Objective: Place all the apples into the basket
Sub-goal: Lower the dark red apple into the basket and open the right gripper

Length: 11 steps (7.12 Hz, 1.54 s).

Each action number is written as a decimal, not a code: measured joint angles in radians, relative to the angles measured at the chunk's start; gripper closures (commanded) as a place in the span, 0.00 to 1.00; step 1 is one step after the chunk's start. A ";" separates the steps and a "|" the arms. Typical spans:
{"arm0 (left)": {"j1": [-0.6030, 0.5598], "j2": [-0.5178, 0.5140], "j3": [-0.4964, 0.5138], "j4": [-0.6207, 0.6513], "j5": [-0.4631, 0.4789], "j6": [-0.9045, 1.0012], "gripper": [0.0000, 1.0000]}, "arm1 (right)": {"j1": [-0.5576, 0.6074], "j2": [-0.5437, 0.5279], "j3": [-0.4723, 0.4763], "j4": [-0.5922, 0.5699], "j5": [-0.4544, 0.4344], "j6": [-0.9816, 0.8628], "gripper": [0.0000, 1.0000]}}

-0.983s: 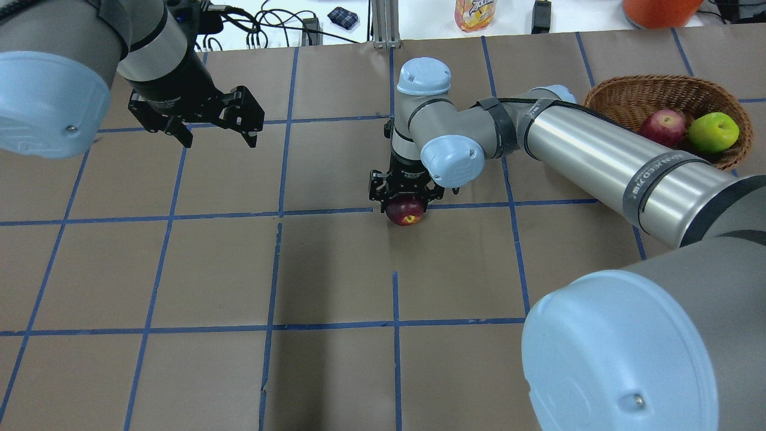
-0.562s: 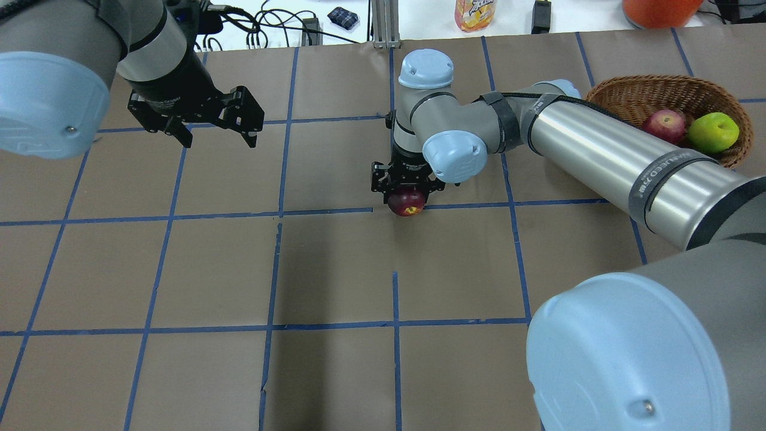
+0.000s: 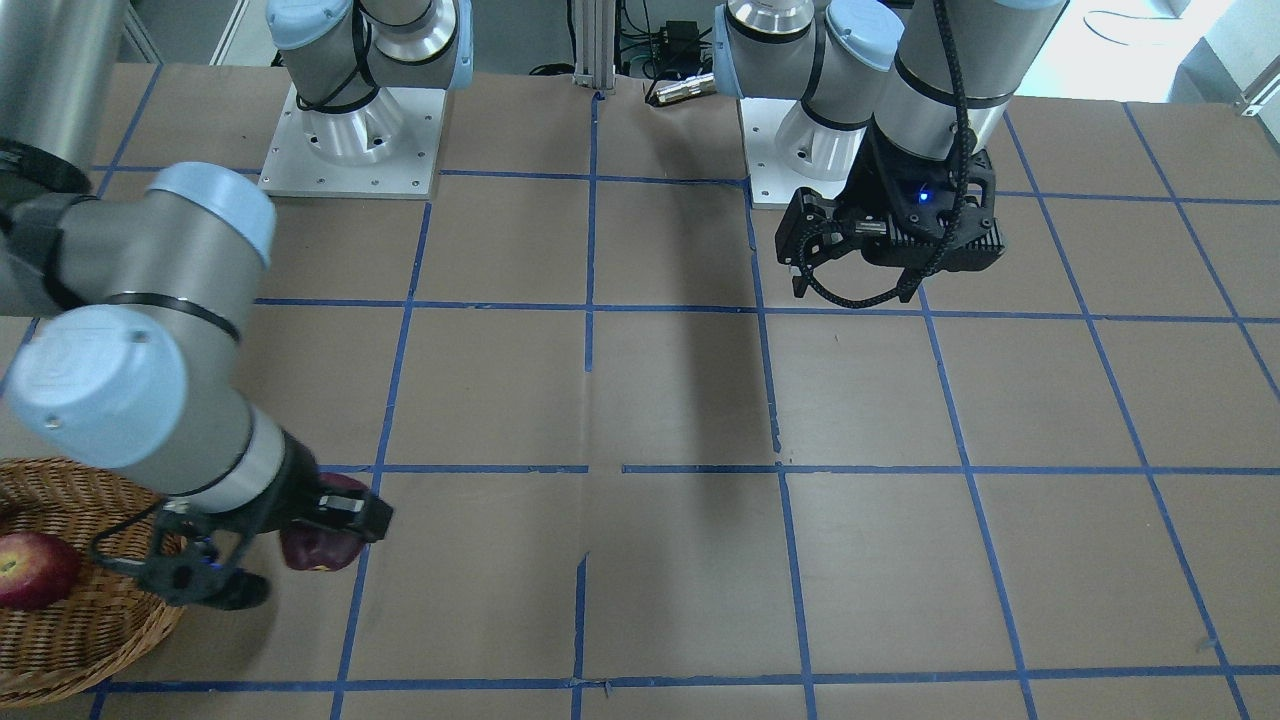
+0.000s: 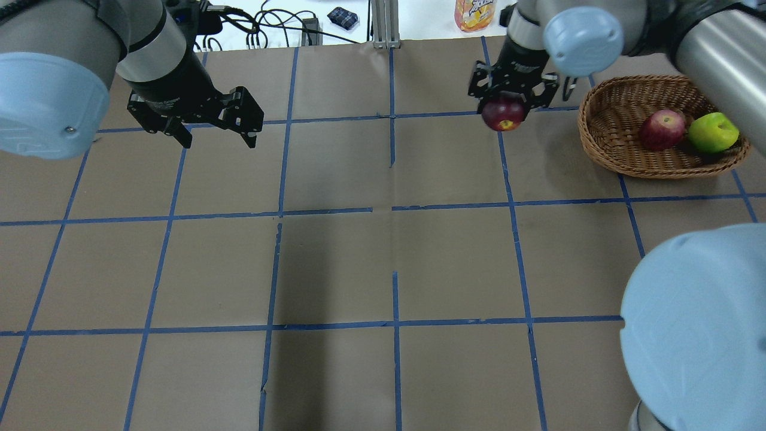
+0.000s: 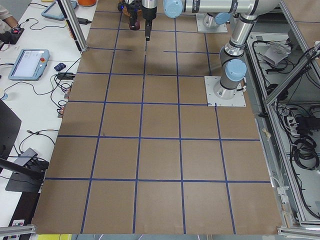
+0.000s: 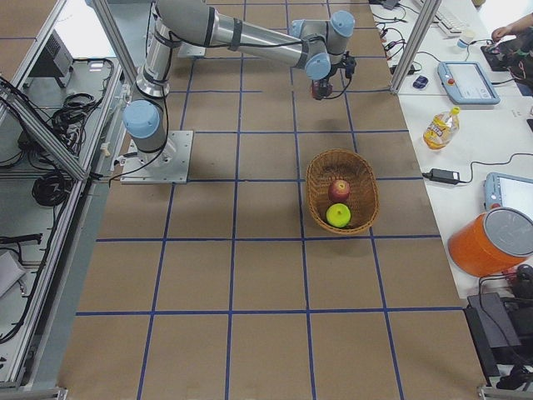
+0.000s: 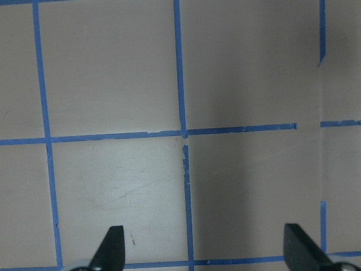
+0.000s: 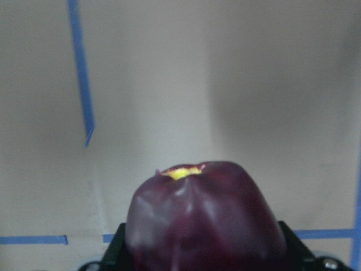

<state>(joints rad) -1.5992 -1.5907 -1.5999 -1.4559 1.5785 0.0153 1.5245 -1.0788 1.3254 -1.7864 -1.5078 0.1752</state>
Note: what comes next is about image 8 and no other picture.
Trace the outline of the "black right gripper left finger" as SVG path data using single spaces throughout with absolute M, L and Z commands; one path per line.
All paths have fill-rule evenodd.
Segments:
M 119 224 L 114 234 L 104 234 L 103 242 L 108 245 L 101 261 L 100 270 L 128 271 L 133 269 L 131 256 L 125 246 L 126 224 Z

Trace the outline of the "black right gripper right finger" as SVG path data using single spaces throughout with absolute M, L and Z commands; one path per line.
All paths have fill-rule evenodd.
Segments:
M 287 244 L 286 267 L 293 271 L 316 270 L 316 257 L 284 222 L 278 221 Z

